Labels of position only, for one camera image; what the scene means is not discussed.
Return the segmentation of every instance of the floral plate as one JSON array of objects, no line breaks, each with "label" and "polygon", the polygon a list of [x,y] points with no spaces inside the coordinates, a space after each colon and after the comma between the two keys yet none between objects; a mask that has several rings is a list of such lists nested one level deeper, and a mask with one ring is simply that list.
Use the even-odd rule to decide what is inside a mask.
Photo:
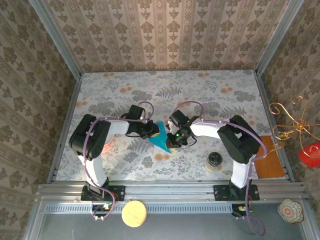
[{"label": "floral plate", "polygon": [[304,214],[302,206],[296,201],[292,201],[290,198],[282,200],[278,206],[278,212],[289,224],[301,223],[304,220]]}]

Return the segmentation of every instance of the floral tablecloth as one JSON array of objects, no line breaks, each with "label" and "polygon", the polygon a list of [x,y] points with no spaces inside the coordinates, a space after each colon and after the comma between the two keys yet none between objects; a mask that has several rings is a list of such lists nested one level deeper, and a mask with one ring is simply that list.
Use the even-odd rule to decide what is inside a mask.
[{"label": "floral tablecloth", "polygon": [[[121,116],[132,104],[149,101],[154,105],[154,122],[167,121],[184,101],[199,101],[203,118],[228,120],[242,116],[261,136],[271,135],[264,106],[252,70],[144,71],[84,73],[70,124],[67,144],[56,176],[58,181],[86,179],[83,166],[68,147],[71,134],[84,114],[97,117]],[[146,111],[151,108],[142,105]],[[187,103],[180,109],[192,117],[200,107]],[[223,161],[214,173],[204,163],[211,152]],[[198,137],[191,147],[167,153],[148,139],[117,136],[102,152],[104,171],[110,180],[228,180],[233,160],[219,139]],[[252,178],[256,179],[254,170]]]}]

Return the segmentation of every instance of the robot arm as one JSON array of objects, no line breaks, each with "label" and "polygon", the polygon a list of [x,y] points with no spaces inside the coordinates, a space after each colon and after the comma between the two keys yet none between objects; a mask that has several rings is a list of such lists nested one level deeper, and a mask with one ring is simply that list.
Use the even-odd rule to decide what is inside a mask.
[{"label": "robot arm", "polygon": [[[87,182],[92,185],[92,181],[100,187],[107,182],[107,176],[104,173],[102,165],[101,153],[104,145],[109,144],[114,135],[128,135],[131,133],[138,134],[142,139],[150,138],[159,133],[159,127],[153,123],[152,120],[146,121],[132,121],[142,120],[142,113],[145,110],[142,107],[132,105],[129,112],[124,114],[125,120],[121,120],[110,117],[108,120],[102,120],[95,124],[93,131],[88,138],[86,145],[86,169],[91,177],[87,179]],[[75,154],[79,157],[80,161],[84,165],[84,143],[85,138],[91,124],[97,118],[93,115],[86,114],[82,118],[81,122],[73,132],[70,140],[69,147],[73,149]]]},{"label": "robot arm", "polygon": [[[194,136],[221,139],[233,159],[231,182],[239,189],[246,186],[251,160],[256,156],[260,147],[257,140],[245,131],[230,125],[203,122],[197,116],[189,119],[180,110],[174,112],[169,119],[179,130],[175,134],[167,134],[167,148],[180,148],[182,145],[187,145],[187,139]],[[259,137],[242,117],[235,115],[230,122],[244,127]]]}]

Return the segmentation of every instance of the wooden board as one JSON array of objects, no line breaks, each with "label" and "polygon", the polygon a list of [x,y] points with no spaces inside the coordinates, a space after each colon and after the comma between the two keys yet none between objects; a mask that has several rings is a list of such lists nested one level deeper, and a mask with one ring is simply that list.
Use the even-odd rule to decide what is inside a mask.
[{"label": "wooden board", "polygon": [[[268,152],[273,148],[273,140],[271,136],[261,136],[263,143]],[[264,149],[260,147],[257,157],[264,153]],[[254,162],[256,173],[259,179],[279,178],[284,177],[285,173],[281,162],[275,151],[270,152],[265,158]]]}]

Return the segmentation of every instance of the black lid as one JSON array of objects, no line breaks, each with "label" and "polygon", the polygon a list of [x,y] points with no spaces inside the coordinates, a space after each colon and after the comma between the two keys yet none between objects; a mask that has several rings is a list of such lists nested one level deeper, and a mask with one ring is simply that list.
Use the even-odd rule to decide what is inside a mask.
[{"label": "black lid", "polygon": [[209,154],[208,163],[212,167],[219,166],[222,163],[222,156],[220,153],[214,151]]}]

